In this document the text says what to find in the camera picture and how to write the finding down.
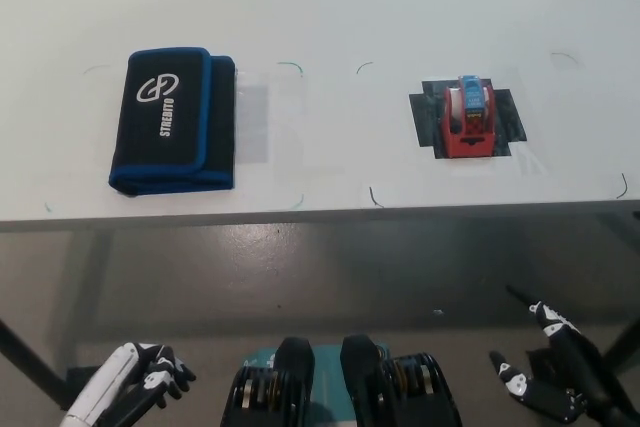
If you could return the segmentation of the white and black left hand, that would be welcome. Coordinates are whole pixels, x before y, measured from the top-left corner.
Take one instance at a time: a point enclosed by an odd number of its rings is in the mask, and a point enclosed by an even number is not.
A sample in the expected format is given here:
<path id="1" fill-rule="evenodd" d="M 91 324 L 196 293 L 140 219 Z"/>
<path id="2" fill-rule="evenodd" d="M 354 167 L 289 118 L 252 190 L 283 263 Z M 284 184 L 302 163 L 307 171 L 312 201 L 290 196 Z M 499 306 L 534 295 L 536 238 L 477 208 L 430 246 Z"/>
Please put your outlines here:
<path id="1" fill-rule="evenodd" d="M 166 344 L 127 342 L 92 375 L 61 427 L 132 426 L 151 408 L 190 390 L 195 373 Z"/>

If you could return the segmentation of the black right hand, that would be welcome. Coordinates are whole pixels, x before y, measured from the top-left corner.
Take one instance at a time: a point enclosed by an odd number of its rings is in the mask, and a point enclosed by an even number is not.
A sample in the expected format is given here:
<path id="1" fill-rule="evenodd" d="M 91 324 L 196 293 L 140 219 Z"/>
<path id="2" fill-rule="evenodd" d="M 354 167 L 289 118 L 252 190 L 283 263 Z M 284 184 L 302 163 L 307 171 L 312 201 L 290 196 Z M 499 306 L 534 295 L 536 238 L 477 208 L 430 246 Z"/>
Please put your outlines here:
<path id="1" fill-rule="evenodd" d="M 528 353 L 530 376 L 497 351 L 489 353 L 511 398 L 554 421 L 571 424 L 585 414 L 601 426 L 637 426 L 639 411 L 618 379 L 639 353 L 639 323 L 630 324 L 604 353 L 570 320 L 537 296 L 506 287 L 542 330 L 549 346 Z"/>

